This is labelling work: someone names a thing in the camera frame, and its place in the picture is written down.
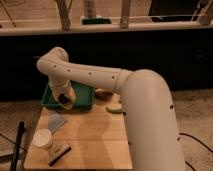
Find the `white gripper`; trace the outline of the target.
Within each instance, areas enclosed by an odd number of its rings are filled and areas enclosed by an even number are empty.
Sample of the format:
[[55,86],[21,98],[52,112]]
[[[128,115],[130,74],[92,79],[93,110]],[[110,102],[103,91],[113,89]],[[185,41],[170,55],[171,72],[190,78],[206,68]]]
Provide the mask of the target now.
[[58,102],[58,97],[60,94],[65,95],[74,95],[76,100],[76,95],[74,89],[71,87],[70,81],[65,80],[50,80],[49,81],[50,88],[52,90],[53,98]]

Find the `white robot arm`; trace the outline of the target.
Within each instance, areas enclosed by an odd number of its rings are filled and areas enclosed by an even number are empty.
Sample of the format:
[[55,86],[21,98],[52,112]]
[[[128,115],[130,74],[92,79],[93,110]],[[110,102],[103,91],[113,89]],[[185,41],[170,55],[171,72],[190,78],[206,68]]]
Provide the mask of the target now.
[[41,56],[37,69],[49,78],[54,99],[65,109],[75,102],[73,81],[120,96],[133,171],[185,171],[173,99],[157,72],[74,64],[61,47]]

